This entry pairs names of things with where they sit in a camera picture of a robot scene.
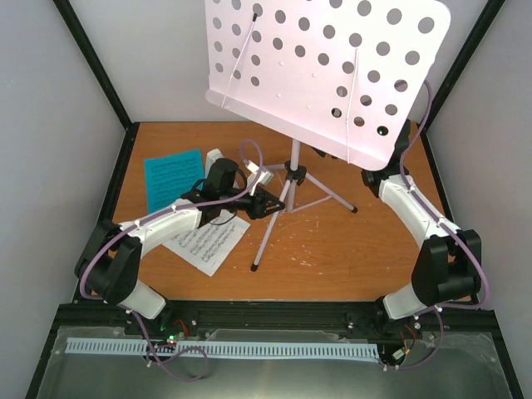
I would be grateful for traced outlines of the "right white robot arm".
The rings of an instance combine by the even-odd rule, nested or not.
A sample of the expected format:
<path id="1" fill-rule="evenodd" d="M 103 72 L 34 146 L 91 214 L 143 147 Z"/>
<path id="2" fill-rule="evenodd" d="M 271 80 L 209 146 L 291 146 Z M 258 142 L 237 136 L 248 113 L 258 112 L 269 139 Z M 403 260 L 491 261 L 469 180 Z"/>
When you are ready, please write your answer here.
<path id="1" fill-rule="evenodd" d="M 407 121 L 384 169 L 362 171 L 364 185 L 396 213 L 419 247 L 411 282 L 378 300 L 388 320 L 455 304 L 476 295 L 482 287 L 480 236 L 473 229 L 459 228 L 439 212 L 401 168 L 410 132 L 411 122 Z"/>

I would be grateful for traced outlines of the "white sheet music page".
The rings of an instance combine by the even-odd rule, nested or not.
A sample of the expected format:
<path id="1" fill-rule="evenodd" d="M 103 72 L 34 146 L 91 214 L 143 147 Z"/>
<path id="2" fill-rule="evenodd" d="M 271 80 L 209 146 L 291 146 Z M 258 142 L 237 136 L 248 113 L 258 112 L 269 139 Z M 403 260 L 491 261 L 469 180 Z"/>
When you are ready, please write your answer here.
<path id="1" fill-rule="evenodd" d="M 250 223 L 223 210 L 199 229 L 178 234 L 164 243 L 172 253 L 212 277 L 244 237 Z"/>

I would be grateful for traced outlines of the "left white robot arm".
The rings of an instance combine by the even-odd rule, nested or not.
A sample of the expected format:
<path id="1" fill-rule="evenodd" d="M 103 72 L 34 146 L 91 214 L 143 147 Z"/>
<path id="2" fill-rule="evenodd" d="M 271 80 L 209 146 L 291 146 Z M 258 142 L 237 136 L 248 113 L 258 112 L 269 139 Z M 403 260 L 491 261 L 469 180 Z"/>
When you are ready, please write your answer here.
<path id="1" fill-rule="evenodd" d="M 257 180 L 242 189 L 234 187 L 242 172 L 235 161 L 219 158 L 205 178 L 171 205 L 122 224 L 98 222 L 75 267 L 81 294 L 141 315 L 154 334 L 167 333 L 173 314 L 167 300 L 140 281 L 140 261 L 176 235 L 209 224 L 224 210 L 262 219 L 284 209 L 284 203 Z"/>

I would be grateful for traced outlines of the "blue sheet music page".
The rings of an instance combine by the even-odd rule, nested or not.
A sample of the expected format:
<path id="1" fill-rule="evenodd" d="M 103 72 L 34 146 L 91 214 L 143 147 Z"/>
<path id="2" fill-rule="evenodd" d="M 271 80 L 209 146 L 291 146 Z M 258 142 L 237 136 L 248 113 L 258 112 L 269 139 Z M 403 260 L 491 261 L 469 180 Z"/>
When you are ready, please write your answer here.
<path id="1" fill-rule="evenodd" d="M 148 213 L 172 204 L 204 178 L 199 149 L 144 160 Z"/>

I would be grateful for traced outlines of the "white metronome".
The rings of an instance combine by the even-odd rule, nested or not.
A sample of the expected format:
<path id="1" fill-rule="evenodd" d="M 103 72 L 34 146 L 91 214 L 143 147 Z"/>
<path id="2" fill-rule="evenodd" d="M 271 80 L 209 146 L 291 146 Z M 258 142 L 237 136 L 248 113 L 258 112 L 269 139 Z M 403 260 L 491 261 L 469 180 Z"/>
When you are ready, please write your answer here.
<path id="1" fill-rule="evenodd" d="M 215 161 L 217 161 L 218 159 L 222 157 L 223 157 L 223 154 L 219 149 L 213 149 L 206 154 L 205 165 L 204 165 L 205 176 L 208 176 L 209 171 L 212 165 L 215 163 Z"/>

